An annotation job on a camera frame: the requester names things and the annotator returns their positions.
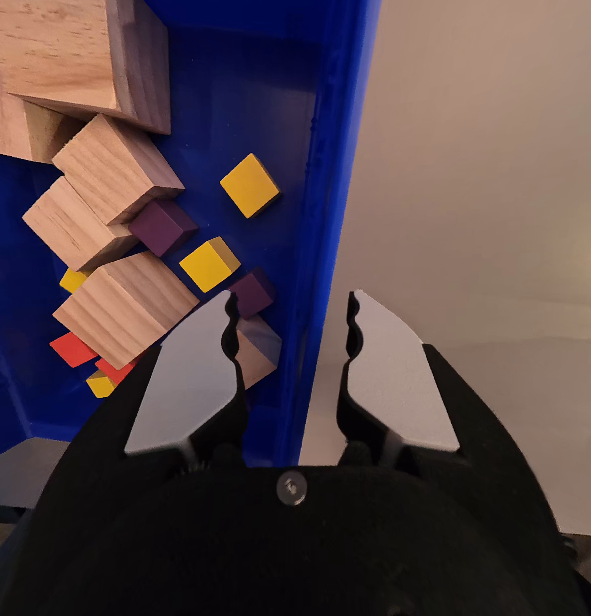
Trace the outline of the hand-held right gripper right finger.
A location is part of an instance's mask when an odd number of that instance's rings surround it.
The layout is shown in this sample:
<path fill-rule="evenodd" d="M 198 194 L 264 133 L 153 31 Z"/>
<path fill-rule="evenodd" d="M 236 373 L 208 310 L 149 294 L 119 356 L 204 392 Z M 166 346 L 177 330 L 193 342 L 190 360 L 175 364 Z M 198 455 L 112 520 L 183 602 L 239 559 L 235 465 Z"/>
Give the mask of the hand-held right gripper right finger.
<path fill-rule="evenodd" d="M 348 360 L 338 427 L 373 453 L 405 445 L 455 452 L 460 445 L 418 335 L 363 290 L 350 292 Z"/>

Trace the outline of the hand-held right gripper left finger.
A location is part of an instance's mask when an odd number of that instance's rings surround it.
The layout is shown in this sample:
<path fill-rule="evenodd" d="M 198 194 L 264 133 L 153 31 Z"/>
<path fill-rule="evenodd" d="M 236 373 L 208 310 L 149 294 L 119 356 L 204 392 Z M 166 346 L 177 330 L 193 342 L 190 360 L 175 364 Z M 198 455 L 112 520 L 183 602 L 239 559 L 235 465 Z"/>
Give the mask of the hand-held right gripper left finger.
<path fill-rule="evenodd" d="M 241 450 L 248 423 L 244 379 L 236 355 L 237 297 L 220 292 L 164 339 L 126 455 L 178 450 L 212 455 L 229 443 Z"/>

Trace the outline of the blue plastic box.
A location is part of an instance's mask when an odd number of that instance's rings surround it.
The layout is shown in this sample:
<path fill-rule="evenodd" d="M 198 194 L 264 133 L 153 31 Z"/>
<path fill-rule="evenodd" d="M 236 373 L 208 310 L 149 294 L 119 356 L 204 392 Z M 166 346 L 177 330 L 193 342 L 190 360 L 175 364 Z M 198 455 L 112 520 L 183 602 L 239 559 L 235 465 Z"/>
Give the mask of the blue plastic box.
<path fill-rule="evenodd" d="M 205 303 L 261 267 L 283 340 L 247 390 L 244 457 L 299 458 L 361 119 L 379 1 L 148 1 L 168 29 L 171 135 L 154 139 L 199 232 L 164 259 Z M 0 454 L 70 442 L 101 401 L 49 343 L 66 266 L 22 221 L 60 176 L 0 155 Z"/>

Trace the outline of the pile of wooden cubes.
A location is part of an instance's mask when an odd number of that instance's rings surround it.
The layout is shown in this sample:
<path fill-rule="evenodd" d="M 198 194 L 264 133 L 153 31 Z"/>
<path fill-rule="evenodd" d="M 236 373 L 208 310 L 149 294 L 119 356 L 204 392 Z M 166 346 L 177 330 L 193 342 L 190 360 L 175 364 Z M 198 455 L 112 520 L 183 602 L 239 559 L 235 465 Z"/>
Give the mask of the pile of wooden cubes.
<path fill-rule="evenodd" d="M 27 225 L 89 277 L 55 317 L 125 374 L 198 303 L 154 241 L 184 185 L 148 133 L 170 134 L 167 28 L 145 1 L 0 1 L 4 96 L 39 116 L 30 149 L 62 173 Z"/>

